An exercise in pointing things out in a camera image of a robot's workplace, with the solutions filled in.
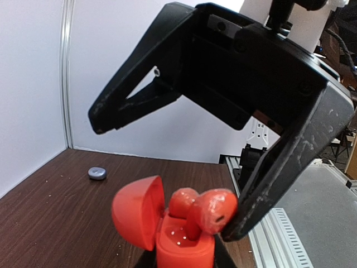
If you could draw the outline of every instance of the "red earbud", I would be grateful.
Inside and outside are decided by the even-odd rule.
[[[198,195],[191,188],[176,191],[169,205],[172,217],[187,219],[188,239],[199,239],[201,232],[220,232],[237,212],[238,199],[227,189],[213,189]]]

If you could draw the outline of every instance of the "wooden table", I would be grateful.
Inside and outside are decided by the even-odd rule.
[[[353,149],[345,173],[351,180],[357,180],[357,142],[354,142],[353,144]]]
[[[89,180],[92,166],[107,180]],[[233,189],[225,165],[66,150],[0,200],[0,267],[134,267],[143,250],[116,232],[110,205],[127,183],[157,174],[166,205],[184,186]],[[248,238],[226,246],[237,267],[254,267]]]

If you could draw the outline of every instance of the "small gray object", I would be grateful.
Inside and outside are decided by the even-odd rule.
[[[107,177],[107,171],[102,167],[91,167],[88,170],[88,176],[91,180],[105,180]]]

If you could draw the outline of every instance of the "black cable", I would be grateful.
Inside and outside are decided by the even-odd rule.
[[[350,51],[348,50],[348,48],[346,46],[346,43],[344,42],[344,40],[338,34],[333,32],[332,30],[326,29],[325,31],[339,42],[340,47],[342,48],[343,52],[347,56],[348,65],[350,67],[352,75],[354,76],[355,80],[357,81],[357,70],[356,70],[355,64],[353,62],[353,59],[351,57],[351,53],[350,53]]]

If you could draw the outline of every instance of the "white wall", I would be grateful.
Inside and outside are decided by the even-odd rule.
[[[96,135],[88,110],[134,49],[165,0],[76,0],[70,44],[70,110],[74,145],[119,154],[217,162],[240,155],[251,122],[232,130],[195,103],[177,102],[119,130]],[[182,1],[191,6],[198,1]],[[238,11],[243,1],[217,1]],[[152,79],[144,79],[145,85]]]
[[[62,1],[0,1],[0,197],[65,148]]]

